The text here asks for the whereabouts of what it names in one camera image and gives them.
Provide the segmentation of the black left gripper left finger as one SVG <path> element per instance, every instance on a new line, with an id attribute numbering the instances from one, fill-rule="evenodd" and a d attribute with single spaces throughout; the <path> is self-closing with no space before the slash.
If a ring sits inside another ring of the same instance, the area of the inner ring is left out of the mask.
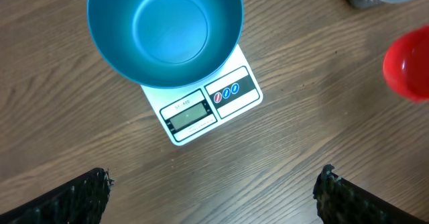
<path id="1" fill-rule="evenodd" d="M 92 170 L 1 214 L 10 224 L 99 224 L 113 179 L 103 168 Z"/>

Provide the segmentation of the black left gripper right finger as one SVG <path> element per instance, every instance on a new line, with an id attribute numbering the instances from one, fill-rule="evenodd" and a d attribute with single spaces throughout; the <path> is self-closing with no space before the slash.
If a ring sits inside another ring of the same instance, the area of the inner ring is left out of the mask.
<path id="1" fill-rule="evenodd" d="M 336 175 L 327 164 L 313 189 L 317 215 L 324 224 L 426 224 Z"/>

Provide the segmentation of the red measuring scoop blue handle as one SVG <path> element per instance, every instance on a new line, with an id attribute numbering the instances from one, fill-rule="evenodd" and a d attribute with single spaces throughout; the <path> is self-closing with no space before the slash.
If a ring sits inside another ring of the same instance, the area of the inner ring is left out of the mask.
<path id="1" fill-rule="evenodd" d="M 382 66 L 388 87 L 414 102 L 428 100 L 428 26 L 406 33 L 387 50 Z"/>

